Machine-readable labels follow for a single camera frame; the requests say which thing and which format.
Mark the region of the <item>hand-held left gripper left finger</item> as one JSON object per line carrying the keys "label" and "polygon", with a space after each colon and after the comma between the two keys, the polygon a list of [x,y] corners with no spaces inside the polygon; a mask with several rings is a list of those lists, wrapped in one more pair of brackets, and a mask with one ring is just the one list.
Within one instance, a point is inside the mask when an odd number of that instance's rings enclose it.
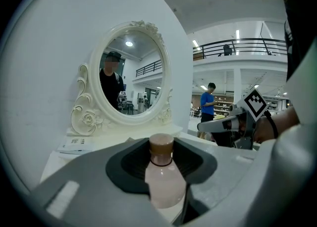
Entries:
{"label": "hand-held left gripper left finger", "polygon": [[83,154],[41,182],[31,198],[53,227],[168,227],[150,202],[147,138]]}

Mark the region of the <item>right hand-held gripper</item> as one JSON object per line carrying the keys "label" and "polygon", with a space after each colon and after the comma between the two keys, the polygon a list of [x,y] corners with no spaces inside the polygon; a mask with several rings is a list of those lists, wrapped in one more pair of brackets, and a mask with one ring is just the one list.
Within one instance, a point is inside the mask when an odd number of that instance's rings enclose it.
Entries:
{"label": "right hand-held gripper", "polygon": [[[254,89],[231,107],[230,118],[201,122],[197,129],[210,132],[212,141],[218,146],[252,150],[256,123],[267,111],[268,104],[260,92]],[[239,132],[240,138],[234,141],[230,131]]]}

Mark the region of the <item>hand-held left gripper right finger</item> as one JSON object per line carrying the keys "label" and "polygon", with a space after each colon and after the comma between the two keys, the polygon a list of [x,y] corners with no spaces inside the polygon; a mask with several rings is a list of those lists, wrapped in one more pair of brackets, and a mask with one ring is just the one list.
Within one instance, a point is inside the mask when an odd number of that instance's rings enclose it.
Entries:
{"label": "hand-held left gripper right finger", "polygon": [[175,138],[173,158],[187,183],[184,209],[248,209],[256,188],[249,172],[255,150]]}

